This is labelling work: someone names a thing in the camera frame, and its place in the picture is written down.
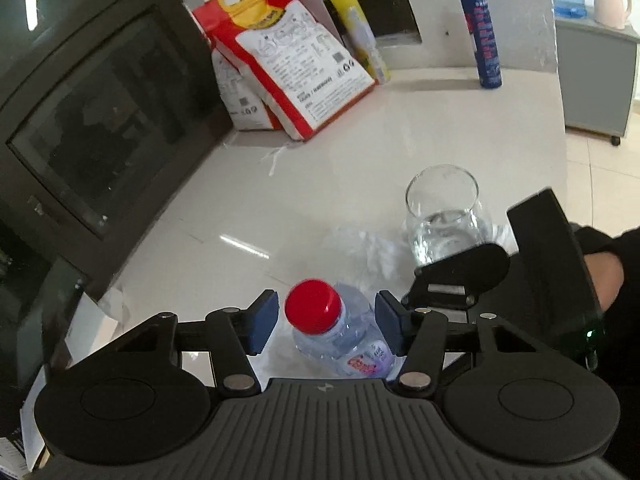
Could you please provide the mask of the person's right hand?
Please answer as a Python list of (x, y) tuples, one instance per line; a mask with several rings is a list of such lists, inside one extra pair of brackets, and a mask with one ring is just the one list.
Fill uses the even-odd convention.
[(585, 264), (591, 276), (600, 307), (608, 310), (624, 284), (624, 269), (620, 258), (612, 252), (585, 255)]

